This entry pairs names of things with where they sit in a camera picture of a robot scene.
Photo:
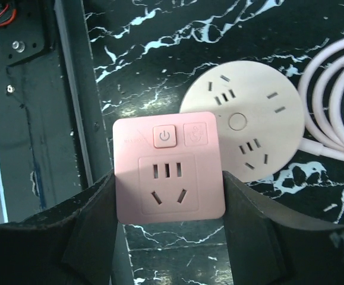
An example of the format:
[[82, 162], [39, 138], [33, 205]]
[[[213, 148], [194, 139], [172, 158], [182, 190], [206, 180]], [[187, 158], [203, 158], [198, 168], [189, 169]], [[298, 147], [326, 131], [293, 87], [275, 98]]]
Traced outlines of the pink cube socket front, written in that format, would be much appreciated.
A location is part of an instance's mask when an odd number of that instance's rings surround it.
[[118, 119], [112, 135], [120, 223], [207, 220], [224, 215], [214, 114]]

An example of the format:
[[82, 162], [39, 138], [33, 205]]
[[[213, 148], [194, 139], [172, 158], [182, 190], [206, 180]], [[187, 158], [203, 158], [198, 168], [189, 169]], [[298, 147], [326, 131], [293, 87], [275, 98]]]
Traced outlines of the round pink power strip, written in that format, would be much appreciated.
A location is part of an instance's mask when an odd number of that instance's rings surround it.
[[259, 62], [230, 61], [209, 69], [191, 84], [179, 111], [216, 116], [222, 169], [242, 182], [279, 171], [304, 136], [304, 111], [295, 86]]

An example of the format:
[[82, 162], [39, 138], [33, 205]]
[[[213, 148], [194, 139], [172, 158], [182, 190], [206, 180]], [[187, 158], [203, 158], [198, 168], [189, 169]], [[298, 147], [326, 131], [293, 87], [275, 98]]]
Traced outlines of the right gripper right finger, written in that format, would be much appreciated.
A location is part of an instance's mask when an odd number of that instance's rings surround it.
[[234, 284], [344, 284], [344, 224], [294, 211], [223, 172]]

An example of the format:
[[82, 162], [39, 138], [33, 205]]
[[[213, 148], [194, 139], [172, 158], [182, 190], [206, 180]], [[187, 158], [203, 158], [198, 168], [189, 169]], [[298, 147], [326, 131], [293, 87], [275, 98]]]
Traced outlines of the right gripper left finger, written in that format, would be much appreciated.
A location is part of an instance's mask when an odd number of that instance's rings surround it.
[[0, 284], [108, 284], [115, 176], [21, 222], [0, 224]]

